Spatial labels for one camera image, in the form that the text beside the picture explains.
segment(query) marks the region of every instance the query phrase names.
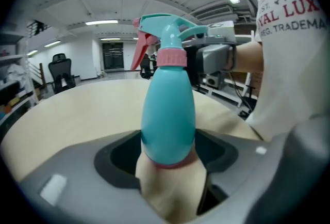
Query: white t-shirt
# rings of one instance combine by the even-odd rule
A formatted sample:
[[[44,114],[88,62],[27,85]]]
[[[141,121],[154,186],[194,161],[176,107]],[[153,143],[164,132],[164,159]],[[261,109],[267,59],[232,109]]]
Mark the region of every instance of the white t-shirt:
[[[330,23],[317,0],[258,2],[255,40],[262,42],[264,72],[246,121],[270,140],[328,105]]]

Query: round table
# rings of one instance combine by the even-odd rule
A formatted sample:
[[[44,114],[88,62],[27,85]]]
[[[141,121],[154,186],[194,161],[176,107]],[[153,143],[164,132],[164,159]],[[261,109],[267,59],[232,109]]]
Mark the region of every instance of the round table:
[[[111,134],[139,130],[150,81],[124,79],[86,84],[57,94],[28,111],[8,131],[1,152],[19,182],[61,149]],[[193,92],[196,128],[255,139],[234,112]],[[143,150],[136,176],[156,212],[172,223],[192,220],[201,199],[206,170],[199,159],[176,169],[155,168]]]

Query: door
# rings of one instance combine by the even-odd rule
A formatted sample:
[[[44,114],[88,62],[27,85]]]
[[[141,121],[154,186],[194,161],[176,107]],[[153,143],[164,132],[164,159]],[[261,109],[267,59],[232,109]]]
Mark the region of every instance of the door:
[[[124,71],[124,56],[122,42],[109,42],[102,44],[104,70]]]

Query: spray bottle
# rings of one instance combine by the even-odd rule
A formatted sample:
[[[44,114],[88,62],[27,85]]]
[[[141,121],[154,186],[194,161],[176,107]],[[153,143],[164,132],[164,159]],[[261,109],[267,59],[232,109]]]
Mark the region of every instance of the spray bottle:
[[[182,41],[207,33],[172,14],[150,14],[133,21],[138,28],[137,49],[131,70],[137,68],[149,45],[160,39],[157,70],[150,83],[142,112],[141,139],[146,155],[155,163],[172,166],[189,154],[195,134],[195,107]],[[188,27],[180,32],[180,26]]]

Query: floor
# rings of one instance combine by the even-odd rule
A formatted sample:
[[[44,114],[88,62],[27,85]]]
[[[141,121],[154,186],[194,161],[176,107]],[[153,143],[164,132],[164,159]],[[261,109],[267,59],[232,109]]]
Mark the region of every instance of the floor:
[[[76,80],[76,85],[82,86],[82,85],[91,84],[91,83],[95,83],[95,82],[102,82],[102,81],[107,81],[107,80],[119,80],[119,79],[142,79],[142,77],[140,76],[139,72],[107,73],[106,77],[100,78],[100,79],[93,79],[93,80],[88,80],[88,81]],[[54,95],[52,86],[50,84],[47,85],[47,89],[48,89],[48,92],[43,93],[44,99],[47,99]],[[242,110],[248,111],[248,108],[245,107],[244,105],[242,105],[241,107],[238,108],[236,102],[234,102],[230,99],[227,99],[225,97],[222,97],[220,95],[218,95],[218,96],[211,95],[210,97],[212,99],[218,101],[219,103],[223,104],[224,106],[228,107],[229,109],[231,109],[232,111],[234,111],[237,114],[239,114]]]

